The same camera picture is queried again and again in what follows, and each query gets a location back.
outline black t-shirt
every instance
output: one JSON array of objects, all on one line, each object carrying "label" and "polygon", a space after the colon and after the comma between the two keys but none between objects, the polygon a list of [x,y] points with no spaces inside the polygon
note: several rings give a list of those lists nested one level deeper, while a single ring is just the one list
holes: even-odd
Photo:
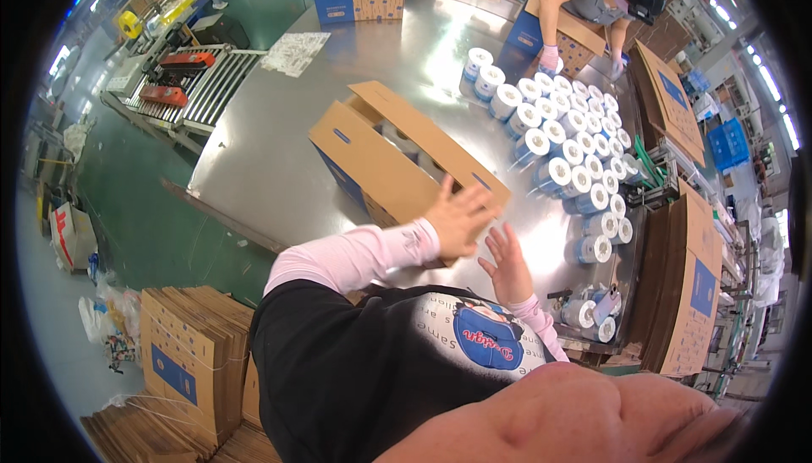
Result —
[{"label": "black t-shirt", "polygon": [[286,463],[371,461],[435,415],[554,358],[529,326],[459,288],[391,288],[358,306],[299,279],[251,324],[260,418]]}]

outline blue plastic crate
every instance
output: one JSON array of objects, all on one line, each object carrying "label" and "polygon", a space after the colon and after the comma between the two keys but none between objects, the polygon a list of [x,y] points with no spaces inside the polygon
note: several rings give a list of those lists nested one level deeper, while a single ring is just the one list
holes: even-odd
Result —
[{"label": "blue plastic crate", "polygon": [[708,142],[719,171],[744,164],[750,158],[745,131],[736,118],[708,132]]}]

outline stainless steel table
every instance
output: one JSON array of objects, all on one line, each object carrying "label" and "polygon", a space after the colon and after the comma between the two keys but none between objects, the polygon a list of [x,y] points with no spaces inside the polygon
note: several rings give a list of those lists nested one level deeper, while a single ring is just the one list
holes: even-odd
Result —
[{"label": "stainless steel table", "polygon": [[[568,258],[565,248],[580,237],[582,217],[565,212],[559,199],[526,196],[530,169],[508,170],[513,142],[472,95],[470,83],[461,80],[471,47],[484,47],[497,59],[502,53],[506,62],[516,57],[511,47],[505,52],[502,47],[513,26],[508,17],[520,6],[516,0],[406,0],[401,22],[326,26],[311,8],[289,32],[330,31],[327,44],[299,78],[259,65],[253,68],[214,128],[188,183],[187,197],[242,230],[263,236],[277,249],[369,223],[335,184],[308,131],[330,103],[350,95],[348,84],[377,79],[428,115],[512,190],[502,220],[510,222],[521,239],[537,295],[603,282],[617,284],[626,301],[636,283],[642,215],[631,212],[635,237],[608,263],[583,265]],[[596,69],[607,64],[606,59],[595,60],[578,78],[608,89],[609,81]],[[534,72],[534,65],[527,60],[522,70]],[[621,78],[614,91],[620,95],[627,129],[635,132],[639,116],[629,111],[636,104],[628,78]],[[481,252],[488,254],[484,245]],[[462,259],[450,269],[398,271],[389,281],[398,286],[471,288],[494,299],[490,279],[475,258]],[[567,327],[562,326],[560,334],[570,348],[617,352],[617,345],[579,342]]]}]

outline green floor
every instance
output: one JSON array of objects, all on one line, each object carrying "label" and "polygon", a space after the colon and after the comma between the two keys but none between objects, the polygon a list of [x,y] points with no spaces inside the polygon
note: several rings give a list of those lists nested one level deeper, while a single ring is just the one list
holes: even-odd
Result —
[{"label": "green floor", "polygon": [[[229,5],[223,12],[238,19],[251,48],[261,50],[273,45],[313,2],[226,1]],[[103,48],[106,41],[103,35],[97,36],[95,51],[109,51]],[[101,59],[97,66],[102,66]],[[73,98],[81,95],[74,91]],[[119,284],[131,288],[212,285],[255,306],[275,255],[252,243],[244,245],[242,236],[161,185],[165,177],[185,186],[194,155],[140,132],[97,97],[88,100],[96,102],[90,116],[98,123],[76,169],[76,184],[96,227],[102,260],[115,271]]]}]

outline human hand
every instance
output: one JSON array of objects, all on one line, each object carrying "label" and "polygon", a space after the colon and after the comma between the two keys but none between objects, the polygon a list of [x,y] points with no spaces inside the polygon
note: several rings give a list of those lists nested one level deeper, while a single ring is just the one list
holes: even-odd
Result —
[{"label": "human hand", "polygon": [[454,178],[446,174],[437,201],[425,214],[440,240],[441,258],[449,259],[477,253],[477,230],[502,214],[501,207],[484,207],[494,195],[482,184],[452,195],[453,184]]},{"label": "human hand", "polygon": [[482,269],[491,276],[494,284],[496,301],[502,306],[518,304],[527,301],[533,295],[533,280],[530,270],[521,255],[521,246],[513,227],[510,224],[502,225],[504,236],[496,227],[491,227],[485,244],[491,251],[496,265],[480,257],[477,262]]}]

